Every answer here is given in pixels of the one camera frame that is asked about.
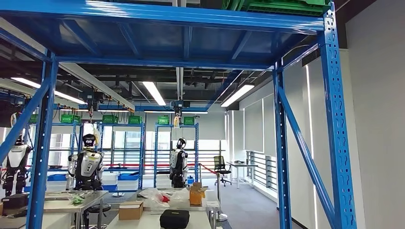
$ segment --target black equipment box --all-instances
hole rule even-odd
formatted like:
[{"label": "black equipment box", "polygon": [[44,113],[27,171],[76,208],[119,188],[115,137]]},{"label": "black equipment box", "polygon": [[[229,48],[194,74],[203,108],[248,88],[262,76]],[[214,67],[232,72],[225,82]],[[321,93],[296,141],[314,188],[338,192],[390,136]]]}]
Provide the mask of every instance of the black equipment box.
[{"label": "black equipment box", "polygon": [[168,209],[160,216],[160,226],[165,229],[184,229],[189,220],[189,211]]}]

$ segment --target cardboard box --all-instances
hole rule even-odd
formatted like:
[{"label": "cardboard box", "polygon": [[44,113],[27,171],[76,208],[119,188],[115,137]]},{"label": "cardboard box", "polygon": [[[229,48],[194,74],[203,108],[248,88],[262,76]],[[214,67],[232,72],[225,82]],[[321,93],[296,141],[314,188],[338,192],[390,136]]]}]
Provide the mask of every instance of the cardboard box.
[{"label": "cardboard box", "polygon": [[119,206],[118,220],[139,220],[143,213],[143,201],[128,201]]}]

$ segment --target green storage bin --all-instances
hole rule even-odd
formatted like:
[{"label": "green storage bin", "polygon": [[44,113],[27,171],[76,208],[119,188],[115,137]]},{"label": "green storage bin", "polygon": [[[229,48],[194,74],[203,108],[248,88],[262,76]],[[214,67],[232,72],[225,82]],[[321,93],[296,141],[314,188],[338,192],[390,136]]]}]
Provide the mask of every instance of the green storage bin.
[{"label": "green storage bin", "polygon": [[170,123],[170,118],[167,115],[159,116],[158,117],[158,124],[159,125],[168,125]]},{"label": "green storage bin", "polygon": [[118,123],[118,117],[115,115],[103,115],[103,123]]},{"label": "green storage bin", "polygon": [[320,16],[329,9],[330,0],[231,0],[228,10]]},{"label": "green storage bin", "polygon": [[76,120],[78,123],[80,122],[80,117],[73,114],[63,114],[61,115],[61,123],[73,123]]},{"label": "green storage bin", "polygon": [[194,117],[184,117],[183,125],[194,125]]},{"label": "green storage bin", "polygon": [[32,114],[28,123],[37,123],[37,121],[38,121],[38,115]]},{"label": "green storage bin", "polygon": [[141,124],[142,117],[141,116],[130,116],[128,119],[128,124]]}]

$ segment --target fluorescent light fixture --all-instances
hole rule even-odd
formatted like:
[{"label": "fluorescent light fixture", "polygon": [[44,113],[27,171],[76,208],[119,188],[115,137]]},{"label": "fluorescent light fixture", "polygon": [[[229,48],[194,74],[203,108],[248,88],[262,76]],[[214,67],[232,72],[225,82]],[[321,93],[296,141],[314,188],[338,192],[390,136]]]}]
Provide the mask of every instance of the fluorescent light fixture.
[{"label": "fluorescent light fixture", "polygon": [[126,113],[129,111],[126,110],[98,110],[99,112],[122,112],[122,113]]},{"label": "fluorescent light fixture", "polygon": [[208,111],[183,111],[183,114],[208,114]]},{"label": "fluorescent light fixture", "polygon": [[[18,81],[18,82],[20,82],[20,83],[29,85],[29,86],[31,86],[31,87],[35,87],[35,88],[40,88],[40,87],[41,87],[40,84],[37,84],[37,83],[35,83],[35,82],[29,81],[29,80],[24,79],[24,78],[12,77],[12,79],[13,79],[13,80],[16,80],[16,81]],[[83,100],[76,99],[76,98],[74,98],[74,97],[71,97],[71,96],[69,96],[69,95],[66,95],[66,94],[64,94],[64,93],[62,93],[62,92],[59,92],[59,91],[56,91],[56,90],[55,90],[55,95],[57,95],[57,96],[59,96],[59,97],[62,97],[62,98],[64,98],[64,99],[73,101],[73,102],[75,102],[75,103],[77,103],[77,104],[86,104],[86,102],[83,101]]]},{"label": "fluorescent light fixture", "polygon": [[174,114],[174,111],[144,111],[145,113],[166,113],[166,114]]},{"label": "fluorescent light fixture", "polygon": [[159,104],[159,106],[165,106],[166,103],[164,102],[162,96],[160,95],[158,89],[154,82],[142,82],[155,101]]},{"label": "fluorescent light fixture", "polygon": [[221,104],[221,107],[228,107],[254,87],[255,86],[251,84],[243,85],[237,92],[235,92],[235,94],[233,94],[229,99],[227,99],[223,104]]}]

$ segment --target black mesh chair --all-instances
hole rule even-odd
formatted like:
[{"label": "black mesh chair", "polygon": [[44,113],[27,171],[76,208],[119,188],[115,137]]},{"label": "black mesh chair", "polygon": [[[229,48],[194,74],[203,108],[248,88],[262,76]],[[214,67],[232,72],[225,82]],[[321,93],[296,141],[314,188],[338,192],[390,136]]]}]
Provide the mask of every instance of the black mesh chair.
[{"label": "black mesh chair", "polygon": [[231,174],[232,172],[231,172],[231,166],[229,166],[229,169],[226,170],[226,168],[225,168],[225,161],[224,161],[224,157],[223,157],[223,156],[214,156],[214,171],[215,171],[216,173],[219,173],[219,174],[222,175],[220,182],[222,182],[222,183],[224,184],[224,187],[226,186],[226,183],[227,183],[227,182],[232,185],[232,182],[231,182],[231,181],[224,179],[224,176],[225,176],[226,174]]}]

